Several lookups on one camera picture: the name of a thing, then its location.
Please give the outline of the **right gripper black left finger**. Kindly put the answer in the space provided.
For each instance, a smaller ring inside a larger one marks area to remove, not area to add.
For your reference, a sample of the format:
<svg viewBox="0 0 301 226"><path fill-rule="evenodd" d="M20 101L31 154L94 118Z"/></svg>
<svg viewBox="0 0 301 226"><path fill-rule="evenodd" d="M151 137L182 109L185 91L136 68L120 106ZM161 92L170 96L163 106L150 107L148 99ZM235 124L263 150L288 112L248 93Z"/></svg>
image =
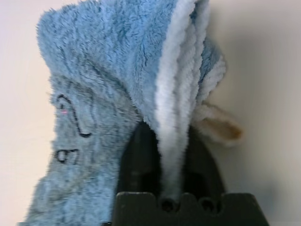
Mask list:
<svg viewBox="0 0 301 226"><path fill-rule="evenodd" d="M160 193L160 154L154 131L141 122L133 132L120 161L116 193Z"/></svg>

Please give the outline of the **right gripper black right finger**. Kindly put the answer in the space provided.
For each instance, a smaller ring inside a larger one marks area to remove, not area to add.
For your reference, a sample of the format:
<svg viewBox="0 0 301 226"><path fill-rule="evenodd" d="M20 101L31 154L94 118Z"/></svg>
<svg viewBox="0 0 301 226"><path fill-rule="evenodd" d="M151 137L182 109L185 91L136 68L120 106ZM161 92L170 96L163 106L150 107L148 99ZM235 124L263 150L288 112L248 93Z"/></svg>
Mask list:
<svg viewBox="0 0 301 226"><path fill-rule="evenodd" d="M185 152L183 175L183 191L185 193L193 195L225 193L225 186L217 164L193 127L189 129L189 143Z"/></svg>

